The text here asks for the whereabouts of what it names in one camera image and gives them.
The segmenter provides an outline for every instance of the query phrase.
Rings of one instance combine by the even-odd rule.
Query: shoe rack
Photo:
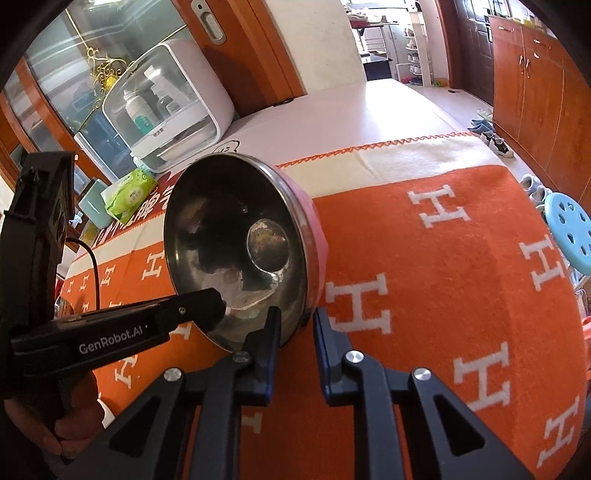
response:
[[[408,26],[408,28],[410,30],[413,31],[414,33],[414,37],[406,37],[408,38],[408,41],[410,42],[410,40],[414,39],[414,42],[417,45],[417,48],[406,48],[406,51],[408,53],[418,53],[418,58],[419,58],[419,64],[421,66],[421,73],[417,74],[417,73],[413,73],[411,72],[411,75],[414,76],[421,76],[423,78],[423,86],[425,87],[430,87],[433,86],[433,67],[431,65],[431,55],[429,53],[429,41],[427,38],[427,29],[425,28],[425,20],[423,18],[423,13],[422,12],[409,12],[408,13],[410,16],[410,25]],[[411,62],[411,63],[403,63],[403,64],[399,64],[396,65],[397,70],[398,70],[398,77],[401,78],[400,76],[400,67],[401,66],[409,66],[409,69],[411,66],[416,65],[416,62]]]

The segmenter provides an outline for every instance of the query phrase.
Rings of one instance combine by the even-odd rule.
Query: orange zigzag stitching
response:
[[[298,165],[300,163],[308,162],[311,160],[318,160],[320,158],[326,158],[326,157],[334,157],[335,155],[339,155],[341,153],[351,153],[356,150],[370,150],[370,149],[374,149],[374,148],[390,147],[392,145],[405,145],[405,144],[409,144],[412,142],[418,142],[419,140],[434,140],[436,138],[451,138],[451,137],[473,137],[473,134],[471,132],[452,132],[450,134],[427,135],[425,137],[405,138],[403,140],[388,140],[387,142],[371,143],[371,144],[367,144],[367,145],[360,145],[358,147],[343,148],[342,150],[335,150],[334,152],[322,153],[319,155],[312,155],[311,157],[300,158],[299,160],[294,160],[294,161],[290,161],[287,163],[282,163],[281,165],[278,165],[278,168],[291,167],[292,165]]]

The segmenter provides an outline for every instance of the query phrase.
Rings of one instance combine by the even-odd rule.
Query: white wall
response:
[[[364,82],[339,0],[264,0],[307,93]]]
[[[0,212],[2,212],[2,219],[0,220],[0,230],[4,224],[4,211],[8,210],[12,203],[14,192],[10,189],[2,177],[0,177]]]
[[[436,79],[449,80],[447,51],[437,4],[435,0],[421,0],[421,7],[427,28],[427,36],[429,37],[429,50],[431,51],[431,60],[433,61],[433,75]]]

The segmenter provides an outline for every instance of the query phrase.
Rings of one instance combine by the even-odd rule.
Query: wooden cabinet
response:
[[[591,89],[555,38],[502,18],[491,28],[497,132],[547,187],[591,212]]]
[[[547,173],[560,191],[591,212],[591,90],[579,72],[566,72],[560,125]]]
[[[524,98],[523,47],[495,39],[495,123],[513,138],[519,136]]]
[[[519,136],[509,135],[529,153],[542,168],[548,166],[563,95],[563,69],[533,50],[525,49],[525,89]]]

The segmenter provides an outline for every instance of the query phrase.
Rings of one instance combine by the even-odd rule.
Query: metal screw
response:
[[[237,364],[245,364],[246,362],[251,361],[251,354],[244,350],[238,350],[232,355],[232,360]]]
[[[352,364],[359,364],[363,361],[365,355],[357,350],[349,350],[345,354],[345,359]]]
[[[176,382],[177,380],[180,380],[180,378],[183,376],[183,372],[181,372],[180,368],[169,368],[168,370],[166,370],[166,372],[164,372],[164,379],[167,382]]]
[[[427,381],[431,378],[431,371],[428,368],[417,368],[414,373],[414,378],[422,382]]]

